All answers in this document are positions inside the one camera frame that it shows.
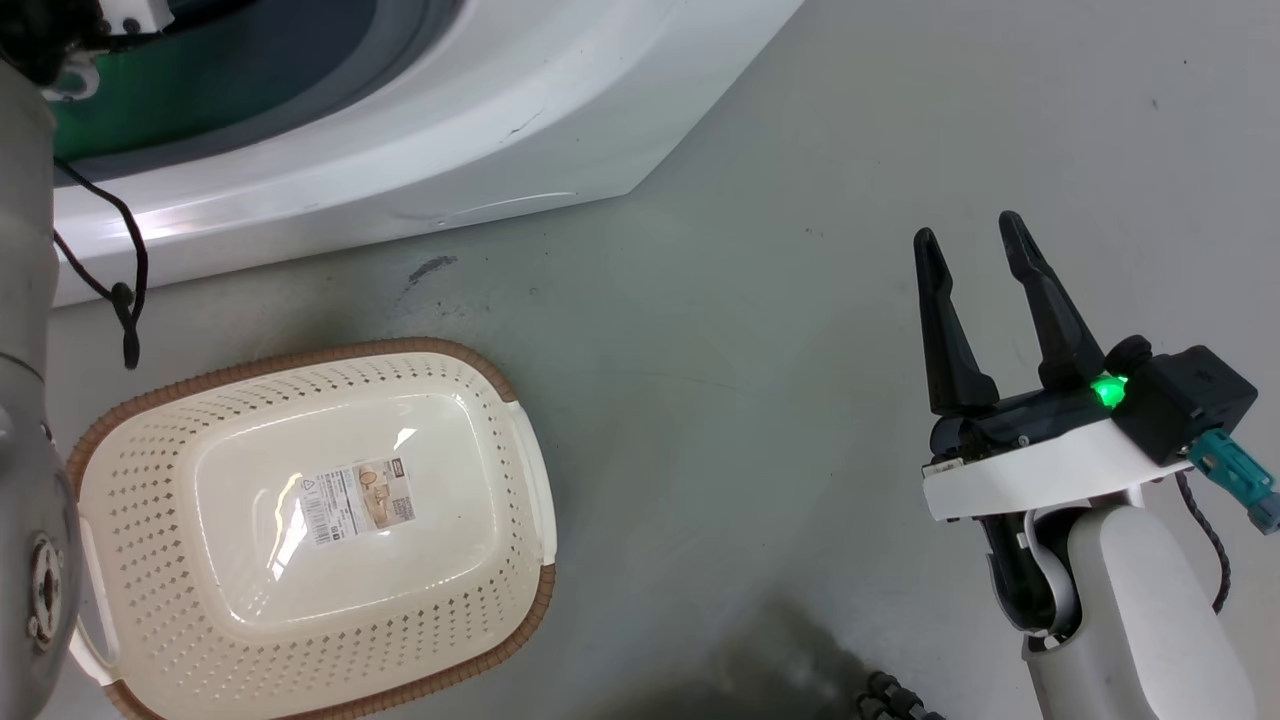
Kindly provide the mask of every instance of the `green light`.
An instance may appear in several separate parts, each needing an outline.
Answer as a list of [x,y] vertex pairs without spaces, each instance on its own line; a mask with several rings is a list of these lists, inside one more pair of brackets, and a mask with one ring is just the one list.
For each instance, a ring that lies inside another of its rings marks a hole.
[[1107,407],[1115,407],[1120,405],[1124,400],[1124,384],[1129,382],[1129,378],[1111,375],[1102,375],[1101,378],[1093,380],[1093,393],[1098,396],[1098,402]]

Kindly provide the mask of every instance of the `washing machine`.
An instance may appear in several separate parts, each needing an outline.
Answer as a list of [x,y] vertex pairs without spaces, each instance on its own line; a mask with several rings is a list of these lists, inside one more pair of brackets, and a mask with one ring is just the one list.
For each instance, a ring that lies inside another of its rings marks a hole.
[[[152,287],[563,208],[636,187],[801,1],[170,0],[50,102],[55,152],[133,209]],[[132,278],[67,178],[55,227]],[[56,304],[91,297],[64,268]]]

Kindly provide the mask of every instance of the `gray floor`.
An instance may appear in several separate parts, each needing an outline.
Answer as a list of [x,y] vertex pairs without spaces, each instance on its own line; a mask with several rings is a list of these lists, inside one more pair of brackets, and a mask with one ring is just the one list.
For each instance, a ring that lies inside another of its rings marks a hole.
[[[561,579],[518,656],[388,716],[799,717],[836,648],[950,717],[1034,716],[978,528],[932,523],[919,489],[932,418],[909,242],[938,231],[980,361],[1030,389],[1036,340],[996,234],[1020,210],[1103,345],[1204,342],[1251,377],[1263,401],[1239,437],[1280,466],[1280,68],[1228,29],[1276,10],[1208,12],[810,0],[627,197],[159,290],[134,373],[109,307],[58,311],[51,419],[67,446],[205,370],[457,340],[532,415]],[[457,261],[411,279],[440,256]],[[1152,503],[1213,584],[1167,486]],[[1224,624],[1274,705],[1280,547],[1198,487],[1236,560]],[[45,714],[114,716],[74,669]]]

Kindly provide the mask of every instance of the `brown woven trim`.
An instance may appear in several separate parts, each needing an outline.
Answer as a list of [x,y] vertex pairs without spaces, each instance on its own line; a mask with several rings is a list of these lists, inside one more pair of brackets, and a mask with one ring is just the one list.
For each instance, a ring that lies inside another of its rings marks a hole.
[[111,434],[111,430],[120,427],[122,423],[154,407],[205,392],[206,389],[214,389],[260,375],[279,373],[280,370],[292,370],[294,368],[303,368],[306,365],[316,365],[320,363],[332,363],[334,360],[351,360],[353,357],[369,357],[372,355],[394,355],[397,352],[436,352],[439,355],[457,357],[484,375],[485,379],[489,380],[489,384],[498,391],[498,397],[500,397],[503,402],[512,402],[516,400],[516,391],[511,388],[511,383],[507,382],[506,375],[502,374],[502,370],[499,370],[497,365],[486,360],[475,350],[448,340],[438,340],[434,337],[376,340],[372,342],[346,345],[343,347],[334,347],[330,350],[278,355],[265,360],[255,360],[252,363],[214,370],[212,373],[205,373],[204,375],[197,375],[195,378],[182,380],[180,383],[174,383],[172,386],[151,391],[146,395],[140,395],[128,402],[116,405],[106,415],[99,418],[97,421],[93,423],[93,427],[91,427],[84,436],[81,437],[79,442],[76,443],[76,448],[72,450],[72,455],[67,460],[67,477],[70,479],[72,489],[76,491],[76,497],[78,498],[81,483],[84,480],[84,469],[88,468],[88,460],[93,456],[93,451],[97,450],[97,446],[106,439],[106,436]]
[[[554,585],[556,565],[544,565],[541,578],[538,580],[538,594],[534,597],[534,605],[529,609],[529,615],[525,615],[524,623],[521,623],[520,626],[516,628],[516,632],[507,639],[502,641],[498,647],[484,655],[472,657],[466,662],[461,662],[434,675],[428,675],[421,680],[406,683],[398,688],[392,688],[378,694],[371,694],[369,697],[362,697],[360,700],[353,700],[333,707],[325,707],[323,710],[289,715],[278,720],[355,720],[356,717],[364,717],[365,715],[380,712],[383,710],[426,697],[431,693],[440,692],[444,688],[461,683],[462,680],[475,678],[490,667],[497,667],[504,660],[515,655],[521,646],[529,642],[534,630],[536,630],[538,625],[543,623],[543,618],[547,615],[547,609],[552,603],[552,588]],[[155,712],[151,712],[147,706],[142,705],[142,702],[138,701],[132,692],[129,692],[124,680],[118,680],[102,689],[106,692],[106,697],[111,701],[111,705],[120,711],[120,715],[124,715],[125,720],[165,720]]]
[[[511,383],[502,374],[502,370],[497,368],[497,365],[470,347],[447,340],[438,340],[433,337],[379,340],[374,342],[334,347],[330,350],[319,350],[315,352],[279,355],[265,360],[255,360],[252,363],[244,363],[242,365],[206,373],[204,375],[182,380],[180,383],[174,383],[172,386],[151,391],[146,395],[140,395],[128,402],[116,405],[111,409],[111,411],[99,418],[88,432],[81,437],[79,442],[76,443],[76,448],[72,450],[72,455],[67,460],[67,477],[70,479],[72,488],[76,491],[76,497],[78,498],[81,483],[84,480],[84,470],[88,468],[90,457],[93,456],[97,446],[106,439],[106,436],[111,434],[111,430],[120,427],[122,423],[147,410],[205,392],[207,389],[214,389],[260,375],[278,373],[280,370],[292,370],[294,368],[316,365],[320,363],[332,363],[334,360],[351,360],[353,357],[369,357],[372,355],[394,355],[397,352],[436,352],[457,357],[484,375],[498,392],[498,397],[500,397],[503,402],[512,402],[516,400],[516,392],[512,389]],[[364,717],[365,715],[370,715],[372,712],[404,705],[406,702],[415,701],[420,697],[425,697],[434,692],[456,685],[462,680],[474,678],[480,673],[499,665],[515,655],[521,646],[529,642],[534,630],[536,630],[543,623],[543,616],[545,616],[547,609],[550,606],[552,588],[554,588],[554,585],[556,565],[544,565],[541,577],[538,580],[538,592],[534,596],[534,603],[530,606],[529,614],[525,615],[525,620],[516,628],[516,632],[507,637],[507,639],[502,641],[498,647],[485,652],[484,655],[435,673],[434,675],[428,675],[420,680],[406,683],[398,688],[392,688],[378,694],[371,694],[365,698],[346,702],[343,705],[335,705],[323,710],[289,715],[287,719],[282,720],[355,720],[356,717]],[[124,680],[116,680],[115,683],[102,688],[102,691],[106,693],[108,700],[111,701],[111,705],[114,705],[127,720],[165,720],[152,712],[146,705],[142,705],[142,702],[129,691]]]

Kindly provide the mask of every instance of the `teal connector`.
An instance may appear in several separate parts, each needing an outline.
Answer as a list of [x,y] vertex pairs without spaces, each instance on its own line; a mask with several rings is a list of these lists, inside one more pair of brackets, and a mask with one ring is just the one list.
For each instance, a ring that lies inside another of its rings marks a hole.
[[1231,436],[1221,429],[1202,434],[1192,445],[1187,459],[1204,477],[1231,493],[1249,511],[1249,521],[1262,534],[1280,530],[1280,495],[1275,492],[1275,478],[1249,457]]

